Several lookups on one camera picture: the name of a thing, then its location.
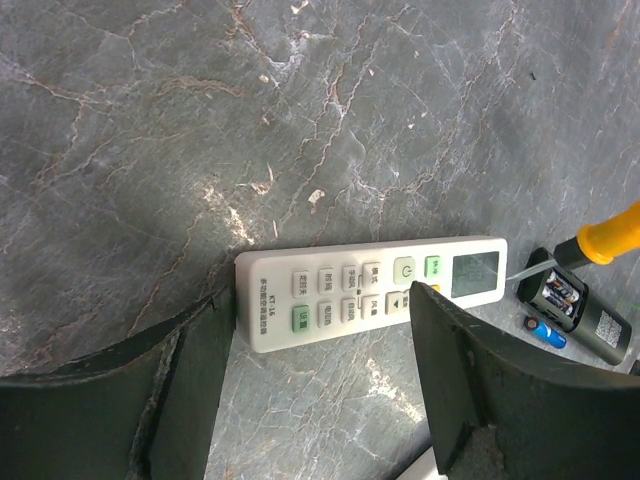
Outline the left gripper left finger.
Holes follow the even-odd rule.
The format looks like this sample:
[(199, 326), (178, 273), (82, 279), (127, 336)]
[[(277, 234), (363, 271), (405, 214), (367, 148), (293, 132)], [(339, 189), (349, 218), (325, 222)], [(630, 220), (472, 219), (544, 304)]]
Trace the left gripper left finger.
[(4, 479), (201, 479), (235, 330), (230, 294), (46, 373), (1, 380)]

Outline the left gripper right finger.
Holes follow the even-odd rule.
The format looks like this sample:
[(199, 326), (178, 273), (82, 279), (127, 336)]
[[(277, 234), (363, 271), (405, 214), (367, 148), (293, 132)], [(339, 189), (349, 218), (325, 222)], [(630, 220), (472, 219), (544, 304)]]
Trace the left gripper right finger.
[(638, 377), (539, 349), (420, 282), (409, 305), (440, 474), (638, 478)]

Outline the blue battery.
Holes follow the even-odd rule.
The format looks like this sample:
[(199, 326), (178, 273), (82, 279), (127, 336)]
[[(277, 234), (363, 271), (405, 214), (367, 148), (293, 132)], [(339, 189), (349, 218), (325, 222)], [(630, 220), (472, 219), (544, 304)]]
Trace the blue battery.
[(566, 338), (537, 317), (527, 317), (523, 326), (530, 334), (555, 349), (564, 349), (566, 347)]

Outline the white air conditioner remote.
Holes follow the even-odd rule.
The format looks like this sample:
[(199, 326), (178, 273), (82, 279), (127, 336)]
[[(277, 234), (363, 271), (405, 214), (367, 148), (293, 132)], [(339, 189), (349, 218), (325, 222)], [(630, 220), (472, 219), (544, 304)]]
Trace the white air conditioner remote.
[(489, 236), (243, 252), (237, 331), (269, 353), (405, 323), (413, 282), (463, 309), (494, 303), (507, 252), (505, 239)]

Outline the orange handled screwdriver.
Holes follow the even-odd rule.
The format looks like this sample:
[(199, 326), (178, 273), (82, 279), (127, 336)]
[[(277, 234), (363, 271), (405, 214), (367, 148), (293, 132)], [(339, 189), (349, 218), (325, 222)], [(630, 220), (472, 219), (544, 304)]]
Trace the orange handled screwdriver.
[(522, 281), (556, 266), (573, 270), (589, 264), (608, 265), (639, 248), (639, 202), (599, 224), (582, 227), (569, 240), (558, 244), (550, 258), (511, 275), (507, 282)]

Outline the white remote with back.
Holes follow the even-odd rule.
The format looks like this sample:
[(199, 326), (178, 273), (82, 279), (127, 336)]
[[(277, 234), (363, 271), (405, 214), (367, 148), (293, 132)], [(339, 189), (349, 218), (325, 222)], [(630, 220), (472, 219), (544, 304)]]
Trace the white remote with back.
[(397, 480), (440, 480), (446, 479), (439, 473), (434, 450), (427, 449), (419, 458), (417, 458), (406, 470), (404, 470)]

